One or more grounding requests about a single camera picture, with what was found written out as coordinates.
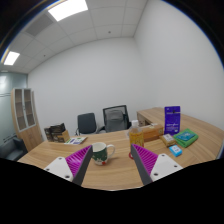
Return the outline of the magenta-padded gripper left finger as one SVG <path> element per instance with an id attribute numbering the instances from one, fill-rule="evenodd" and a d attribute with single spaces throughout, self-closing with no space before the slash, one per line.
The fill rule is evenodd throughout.
<path id="1" fill-rule="evenodd" d="M 81 186 L 92 155 L 92 146 L 87 146 L 66 158 L 57 157 L 44 170 Z"/>

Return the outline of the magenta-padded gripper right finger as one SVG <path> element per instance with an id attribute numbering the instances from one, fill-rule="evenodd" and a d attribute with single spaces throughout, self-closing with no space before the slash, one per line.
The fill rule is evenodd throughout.
<path id="1" fill-rule="evenodd" d="M 143 185 L 148 185 L 182 169 L 167 154 L 157 155 L 136 144 L 131 145 L 131 155 L 135 161 Z"/>

